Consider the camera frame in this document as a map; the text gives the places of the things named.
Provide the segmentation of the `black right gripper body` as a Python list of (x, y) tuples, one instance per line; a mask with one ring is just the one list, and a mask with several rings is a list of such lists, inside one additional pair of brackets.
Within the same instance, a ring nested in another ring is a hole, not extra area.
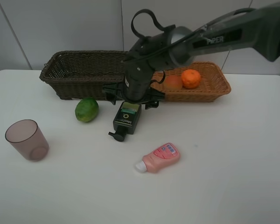
[(122, 82), (104, 84), (103, 92), (111, 93), (132, 104), (163, 101), (165, 94), (151, 87), (155, 70), (147, 63), (126, 63)]

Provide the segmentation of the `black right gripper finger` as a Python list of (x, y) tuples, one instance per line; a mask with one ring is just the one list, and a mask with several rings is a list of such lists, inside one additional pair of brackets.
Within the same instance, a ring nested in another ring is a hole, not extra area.
[(109, 101), (113, 105), (115, 105), (117, 102), (117, 96), (111, 93), (106, 93), (106, 101)]
[(159, 101), (150, 101), (145, 103), (145, 109), (157, 108), (159, 106)]

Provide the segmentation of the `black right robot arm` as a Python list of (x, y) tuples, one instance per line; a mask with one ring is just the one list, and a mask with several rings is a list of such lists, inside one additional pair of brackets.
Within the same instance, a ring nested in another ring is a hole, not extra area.
[(195, 56), (245, 48), (255, 49), (270, 62), (280, 56), (280, 2), (232, 11), (195, 31), (184, 26), (163, 27), (151, 10), (140, 12), (150, 15), (161, 33), (136, 33), (138, 41), (123, 61), (123, 80), (103, 86), (106, 100), (112, 103), (121, 99), (148, 109), (158, 107), (165, 95), (151, 87), (153, 74), (188, 66)]

